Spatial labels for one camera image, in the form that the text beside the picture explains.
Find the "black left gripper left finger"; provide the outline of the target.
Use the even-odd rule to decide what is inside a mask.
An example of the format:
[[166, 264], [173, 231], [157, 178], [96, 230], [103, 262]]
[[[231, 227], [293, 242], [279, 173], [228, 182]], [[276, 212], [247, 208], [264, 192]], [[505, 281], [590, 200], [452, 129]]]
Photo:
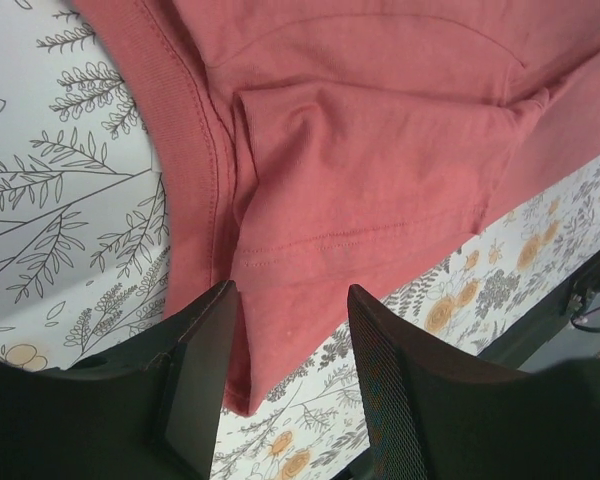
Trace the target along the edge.
[[0, 479], [206, 479], [237, 315], [224, 281], [67, 370], [0, 361]]

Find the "salmon pink t shirt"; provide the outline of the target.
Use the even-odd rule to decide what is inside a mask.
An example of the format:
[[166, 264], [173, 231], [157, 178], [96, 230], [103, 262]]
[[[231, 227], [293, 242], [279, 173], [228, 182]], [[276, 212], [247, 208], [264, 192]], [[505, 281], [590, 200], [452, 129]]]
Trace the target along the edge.
[[165, 183], [165, 311], [237, 284], [224, 403], [600, 154], [600, 1], [80, 1]]

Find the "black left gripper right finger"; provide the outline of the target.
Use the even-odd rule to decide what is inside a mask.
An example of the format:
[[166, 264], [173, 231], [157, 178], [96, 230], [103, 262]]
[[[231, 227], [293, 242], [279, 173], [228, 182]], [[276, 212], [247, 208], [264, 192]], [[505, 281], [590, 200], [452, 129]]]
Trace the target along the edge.
[[528, 374], [347, 298], [378, 479], [600, 479], [600, 358]]

